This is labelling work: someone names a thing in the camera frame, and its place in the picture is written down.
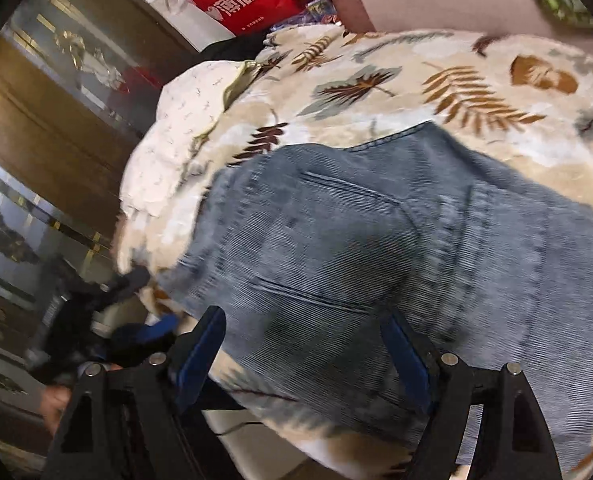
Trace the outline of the person left hand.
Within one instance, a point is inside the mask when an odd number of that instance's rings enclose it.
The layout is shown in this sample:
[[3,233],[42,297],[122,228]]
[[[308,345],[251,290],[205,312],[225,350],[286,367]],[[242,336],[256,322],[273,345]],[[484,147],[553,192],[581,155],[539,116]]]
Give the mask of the person left hand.
[[40,414],[45,426],[53,436],[56,434],[61,417],[69,405],[72,390],[65,386],[46,386],[40,401]]

